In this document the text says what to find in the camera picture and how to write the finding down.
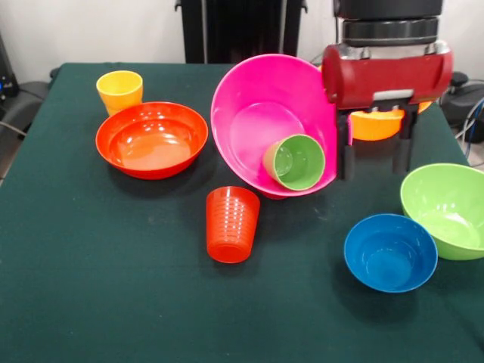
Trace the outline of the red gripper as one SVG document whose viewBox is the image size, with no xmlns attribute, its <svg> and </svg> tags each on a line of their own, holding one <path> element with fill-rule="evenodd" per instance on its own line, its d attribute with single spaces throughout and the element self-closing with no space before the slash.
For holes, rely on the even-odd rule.
<svg viewBox="0 0 484 363">
<path fill-rule="evenodd" d="M 366 110 L 380 102 L 392 105 L 404 101 L 399 139 L 392 159 L 395 174 L 409 170 L 413 128 L 419 103 L 438 98 L 448 87 L 453 71 L 453 52 L 437 44 L 434 53 L 424 47 L 355 48 L 344 44 L 326 47 L 322 58 L 322 78 L 327 99 L 338 109 L 337 173 L 340 180 L 354 174 L 351 122 L 348 110 Z"/>
</svg>

